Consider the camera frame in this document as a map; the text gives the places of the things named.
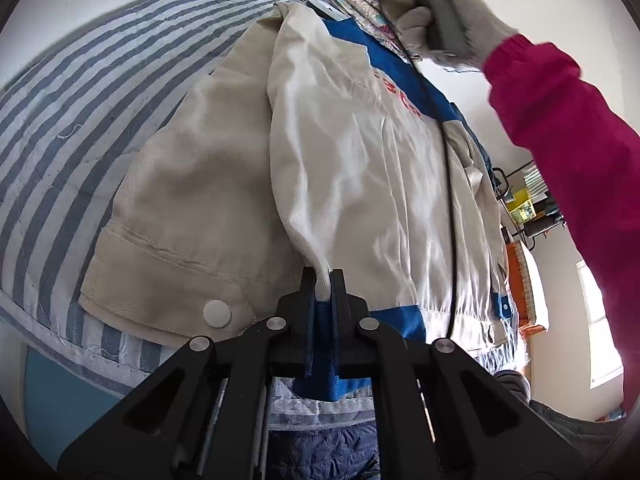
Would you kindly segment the white gloved right hand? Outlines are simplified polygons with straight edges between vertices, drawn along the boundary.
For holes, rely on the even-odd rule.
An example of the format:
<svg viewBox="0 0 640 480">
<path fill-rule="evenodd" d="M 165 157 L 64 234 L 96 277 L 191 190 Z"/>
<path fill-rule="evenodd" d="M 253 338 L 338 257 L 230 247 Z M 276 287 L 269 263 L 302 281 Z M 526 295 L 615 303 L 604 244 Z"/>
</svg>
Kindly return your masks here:
<svg viewBox="0 0 640 480">
<path fill-rule="evenodd" d="M 500 44 L 518 31 L 484 0 L 396 0 L 393 24 L 402 45 L 441 66 L 479 70 Z"/>
</svg>

